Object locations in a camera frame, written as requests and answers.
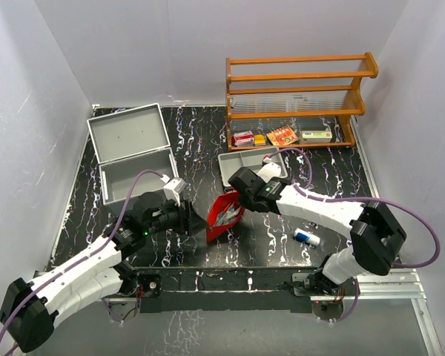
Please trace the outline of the red first aid kit pouch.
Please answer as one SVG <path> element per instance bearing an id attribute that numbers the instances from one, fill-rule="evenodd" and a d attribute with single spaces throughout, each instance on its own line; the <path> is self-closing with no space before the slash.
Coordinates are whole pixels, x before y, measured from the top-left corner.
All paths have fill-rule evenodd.
<path id="1" fill-rule="evenodd" d="M 207 244 L 212 243 L 242 219 L 245 209 L 238 203 L 239 197 L 237 191 L 230 191 L 216 198 L 207 219 Z"/>

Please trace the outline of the grey medicine case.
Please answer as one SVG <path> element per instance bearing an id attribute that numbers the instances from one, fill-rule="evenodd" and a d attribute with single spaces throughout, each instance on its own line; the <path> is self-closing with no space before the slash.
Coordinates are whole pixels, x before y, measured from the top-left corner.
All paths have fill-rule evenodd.
<path id="1" fill-rule="evenodd" d="M 88 130 L 99 164 L 102 203 L 114 216 L 148 191 L 160 193 L 164 182 L 146 174 L 133 185 L 136 175 L 150 169 L 173 179 L 178 176 L 160 105 L 131 108 L 88 120 Z"/>

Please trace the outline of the clear plastic medicine packet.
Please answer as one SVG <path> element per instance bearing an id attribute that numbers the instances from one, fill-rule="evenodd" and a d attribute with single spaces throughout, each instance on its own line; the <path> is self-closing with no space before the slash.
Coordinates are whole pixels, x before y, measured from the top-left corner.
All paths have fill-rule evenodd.
<path id="1" fill-rule="evenodd" d="M 226 211 L 221 212 L 220 214 L 217 215 L 217 219 L 214 225 L 215 226 L 228 225 L 239 216 L 240 210 L 241 207 L 235 208 L 234 206 L 231 206 Z"/>

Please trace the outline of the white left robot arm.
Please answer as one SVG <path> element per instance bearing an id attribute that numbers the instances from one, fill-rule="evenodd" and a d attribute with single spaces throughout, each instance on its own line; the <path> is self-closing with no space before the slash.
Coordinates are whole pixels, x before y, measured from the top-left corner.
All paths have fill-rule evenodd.
<path id="1" fill-rule="evenodd" d="M 0 308 L 1 333 L 9 334 L 24 353 L 39 348 L 78 310 L 109 294 L 129 296 L 137 290 L 139 279 L 125 259 L 151 235 L 171 230 L 191 236 L 207 227 L 189 200 L 166 199 L 156 192 L 140 195 L 108 235 L 48 273 L 11 282 Z"/>

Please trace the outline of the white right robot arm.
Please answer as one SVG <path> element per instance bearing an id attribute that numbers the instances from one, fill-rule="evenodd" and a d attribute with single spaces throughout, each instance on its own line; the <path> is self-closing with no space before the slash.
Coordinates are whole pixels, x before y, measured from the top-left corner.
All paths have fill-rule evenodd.
<path id="1" fill-rule="evenodd" d="M 359 274 L 386 276 L 406 240 L 406 232 L 384 202 L 332 202 L 286 178 L 263 179 L 247 167 L 238 169 L 228 182 L 238 192 L 239 204 L 249 211 L 300 217 L 350 241 L 349 247 L 326 256 L 315 273 L 295 282 L 296 288 L 333 294 Z"/>

